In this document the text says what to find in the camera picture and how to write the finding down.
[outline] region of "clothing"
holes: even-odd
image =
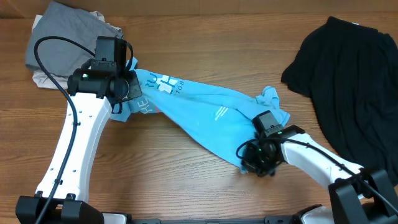
[[[34,45],[42,37],[56,35],[74,40],[94,52],[98,36],[122,38],[123,33],[82,9],[72,9],[50,2],[43,17],[33,29],[25,53],[25,65],[40,70],[34,57]],[[39,47],[39,56],[46,69],[55,76],[67,78],[92,56],[79,47],[62,40],[46,40]]]
[[[131,113],[161,111],[204,148],[240,168],[236,149],[254,138],[256,130],[251,120],[267,110],[282,125],[290,117],[279,108],[279,97],[270,86],[265,87],[261,95],[251,98],[227,88],[147,70],[137,69],[136,73],[143,95],[123,103],[122,114],[112,114],[111,119],[126,121]]]
[[[105,22],[105,17],[102,15],[102,13],[95,11],[95,12],[90,12],[90,15],[94,16],[100,21]],[[37,23],[41,20],[43,16],[41,15],[36,15],[35,21],[33,22],[32,26],[32,32],[33,29],[36,27]],[[110,25],[113,29],[117,30],[118,32],[122,32],[122,29],[116,26],[112,26],[111,24],[107,23]],[[62,88],[67,89],[68,88],[68,77],[58,77],[52,74],[54,79],[62,86]],[[58,90],[58,88],[54,85],[54,83],[51,82],[51,80],[46,76],[46,74],[41,71],[41,70],[36,70],[33,72],[33,82],[36,83],[37,87],[39,88],[50,88],[50,89],[55,89]]]
[[[282,75],[310,97],[325,137],[345,159],[398,183],[398,49],[388,34],[330,17]]]

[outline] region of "wooden table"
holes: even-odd
[[[332,14],[398,37],[398,13]],[[134,47],[139,67],[224,86],[250,96],[276,87],[289,124],[331,149],[311,101],[280,82],[303,39],[326,14],[109,17]],[[0,223],[18,223],[20,195],[33,195],[63,126],[66,100],[36,87],[24,66],[32,19],[0,20]],[[329,205],[309,176],[282,165],[275,177],[240,174],[163,114],[109,121],[95,157],[90,204],[163,220],[260,218]]]

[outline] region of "black fabric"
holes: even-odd
[[[398,49],[388,34],[330,17],[282,75],[310,97],[341,157],[387,170],[398,184]]]

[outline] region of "blue fabric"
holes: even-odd
[[[142,96],[123,103],[121,114],[111,119],[126,121],[131,113],[163,112],[196,142],[222,159],[240,167],[236,149],[254,138],[251,120],[267,110],[285,125],[290,115],[279,108],[275,88],[265,87],[251,98],[238,91],[182,80],[147,70],[136,69]],[[116,105],[113,111],[119,111]]]

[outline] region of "gray fabric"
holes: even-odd
[[[51,2],[43,18],[37,23],[29,39],[25,53],[25,65],[32,71],[40,70],[34,56],[34,45],[42,37],[56,35],[71,39],[95,51],[98,36],[122,38],[123,33],[98,20],[82,9],[72,9],[57,2]],[[46,40],[39,46],[39,57],[44,67],[60,77],[70,76],[92,56],[63,40]]]

